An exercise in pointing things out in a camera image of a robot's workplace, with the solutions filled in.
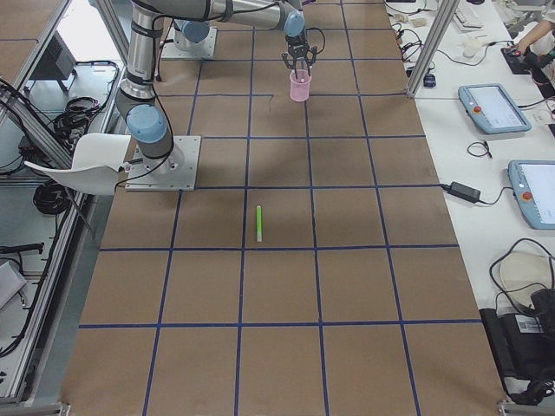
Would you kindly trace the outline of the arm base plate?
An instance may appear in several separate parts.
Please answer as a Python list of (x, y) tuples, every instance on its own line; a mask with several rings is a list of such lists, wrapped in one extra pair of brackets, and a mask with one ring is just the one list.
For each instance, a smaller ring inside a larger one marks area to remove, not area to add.
[(125, 182), (125, 189), (131, 192), (173, 192), (193, 191), (195, 188), (201, 137), (198, 135), (175, 136), (173, 151), (158, 168), (160, 162), (145, 159), (139, 146), (134, 149), (134, 158), (141, 162), (133, 164)]
[(214, 58), (216, 37), (218, 30), (209, 29), (207, 37), (201, 42), (187, 40), (181, 33), (176, 33), (174, 28), (169, 31), (169, 36), (161, 52), (163, 60), (212, 60)]

